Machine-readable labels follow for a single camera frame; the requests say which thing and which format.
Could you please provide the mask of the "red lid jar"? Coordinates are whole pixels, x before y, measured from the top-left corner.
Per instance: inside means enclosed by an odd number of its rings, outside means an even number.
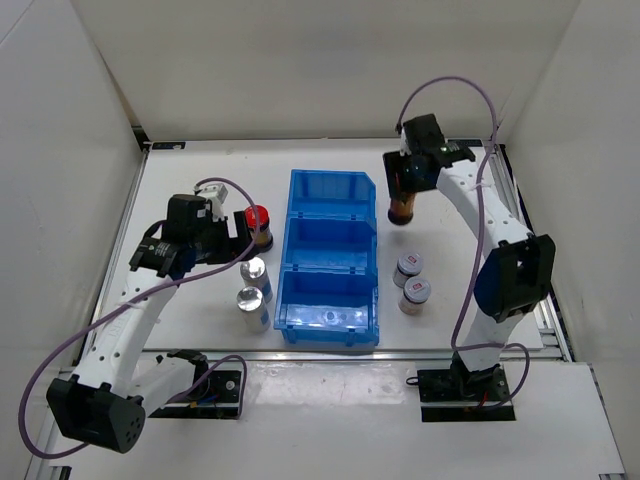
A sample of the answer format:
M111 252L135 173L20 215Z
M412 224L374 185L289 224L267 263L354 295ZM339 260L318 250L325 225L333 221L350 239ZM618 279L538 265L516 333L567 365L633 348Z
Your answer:
M257 205L256 208L247 207L244 211L247 226L255 239L255 245L260 252L269 251L274 243L270 229L270 216L268 210Z
M411 222L414 216L415 193L397 191L391 195L387 212L391 223L404 226Z

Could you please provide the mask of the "white lid jar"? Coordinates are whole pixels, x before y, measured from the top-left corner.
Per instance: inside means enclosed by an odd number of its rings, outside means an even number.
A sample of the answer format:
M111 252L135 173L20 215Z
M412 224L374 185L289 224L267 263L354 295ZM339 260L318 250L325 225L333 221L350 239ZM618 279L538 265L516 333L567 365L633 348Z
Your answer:
M421 277L409 278L398 301L399 309L407 315L419 315L431 295L431 285Z
M410 252L400 255L396 262L393 274L393 282L399 288L403 288L406 282L418 276L423 269L423 259L419 253Z

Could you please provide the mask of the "white lid jar front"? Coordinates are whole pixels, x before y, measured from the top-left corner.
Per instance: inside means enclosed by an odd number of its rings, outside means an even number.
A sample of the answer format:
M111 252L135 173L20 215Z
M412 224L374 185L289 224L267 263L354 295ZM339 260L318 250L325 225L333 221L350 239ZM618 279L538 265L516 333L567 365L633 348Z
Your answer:
M398 301L399 309L407 315L419 315L431 295L431 285L421 277L409 278Z

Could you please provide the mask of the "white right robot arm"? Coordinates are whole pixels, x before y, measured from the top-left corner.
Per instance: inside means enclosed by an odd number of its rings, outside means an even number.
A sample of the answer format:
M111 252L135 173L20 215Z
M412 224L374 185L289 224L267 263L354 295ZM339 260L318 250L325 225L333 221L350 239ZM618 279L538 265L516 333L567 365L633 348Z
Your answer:
M518 323L551 289L556 246L517 220L484 181L484 165L466 146L446 141L432 114L396 127L400 148L384 154L389 220L406 225L416 196L437 190L457 209L476 237L479 252L463 303L477 306L464 340L451 341L449 387L470 400L489 389L501 352Z

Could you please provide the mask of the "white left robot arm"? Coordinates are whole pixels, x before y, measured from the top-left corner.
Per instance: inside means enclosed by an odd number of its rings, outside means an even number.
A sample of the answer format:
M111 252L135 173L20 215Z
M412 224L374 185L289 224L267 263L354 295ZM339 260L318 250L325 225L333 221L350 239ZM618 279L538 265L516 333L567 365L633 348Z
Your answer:
M99 328L71 377L53 380L47 390L65 437L126 453L139 440L146 418L165 404L200 404L218 397L207 358L195 350L173 350L146 373L135 370L178 280L198 264L235 264L252 257L245 214L234 212L237 234L230 236L225 198L221 183L175 194L165 219L145 231L129 262L115 317Z

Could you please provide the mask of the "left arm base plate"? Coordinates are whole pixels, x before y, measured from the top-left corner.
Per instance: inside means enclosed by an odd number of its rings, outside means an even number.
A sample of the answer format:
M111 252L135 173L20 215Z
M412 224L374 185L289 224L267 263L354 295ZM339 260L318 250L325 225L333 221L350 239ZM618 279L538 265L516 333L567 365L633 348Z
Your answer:
M185 399L167 404L153 419L238 420L244 406L248 365L231 354L214 363L202 384Z

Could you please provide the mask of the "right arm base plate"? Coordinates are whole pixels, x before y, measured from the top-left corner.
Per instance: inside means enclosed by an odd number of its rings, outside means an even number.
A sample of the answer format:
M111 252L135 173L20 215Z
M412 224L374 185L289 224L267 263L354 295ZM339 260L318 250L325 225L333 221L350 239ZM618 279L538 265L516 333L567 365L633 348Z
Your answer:
M417 387L423 423L510 422L516 420L504 369L499 367L493 378L468 391L453 378L449 369L418 370L405 380Z

